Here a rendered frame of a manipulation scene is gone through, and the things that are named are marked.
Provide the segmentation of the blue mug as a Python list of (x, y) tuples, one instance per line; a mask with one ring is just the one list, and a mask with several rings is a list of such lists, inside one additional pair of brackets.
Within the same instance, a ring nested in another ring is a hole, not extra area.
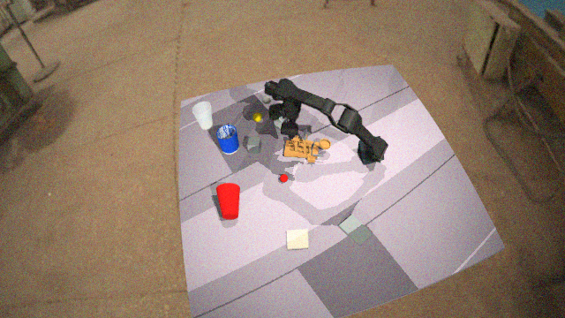
[(233, 125), (222, 125), (216, 132), (223, 153), (234, 154), (239, 149), (237, 130)]

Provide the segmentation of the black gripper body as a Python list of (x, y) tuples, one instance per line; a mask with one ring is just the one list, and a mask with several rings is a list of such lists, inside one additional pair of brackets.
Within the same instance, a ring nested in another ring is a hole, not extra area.
[[(285, 110), (285, 116), (290, 121), (283, 122), (281, 126), (281, 134), (283, 135), (297, 135), (298, 134), (298, 123), (296, 123), (296, 118), (299, 117), (299, 105), (301, 107), (301, 103), (299, 102), (295, 106), (286, 106), (283, 104), (282, 109)], [(293, 119), (293, 121), (292, 121)]]

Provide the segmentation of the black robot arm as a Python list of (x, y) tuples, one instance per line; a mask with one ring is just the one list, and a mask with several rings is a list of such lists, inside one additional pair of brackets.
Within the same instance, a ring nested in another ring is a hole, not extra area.
[[(283, 101), (286, 106), (295, 106), (300, 102), (327, 115), (332, 126), (344, 133), (355, 134), (365, 143), (364, 150), (368, 159), (372, 158), (373, 161), (381, 162), (388, 148), (388, 143), (380, 137), (372, 136), (363, 125), (363, 119), (358, 114), (358, 111), (348, 103), (336, 103), (329, 98), (324, 99), (309, 93), (295, 86), (290, 79), (280, 79), (278, 83), (270, 80), (266, 82), (264, 87), (265, 94), (271, 95), (275, 101)], [(278, 120), (279, 117), (286, 119), (283, 103), (269, 105), (268, 114), (272, 121)], [(331, 116), (335, 105), (343, 105), (345, 107), (337, 124)]]

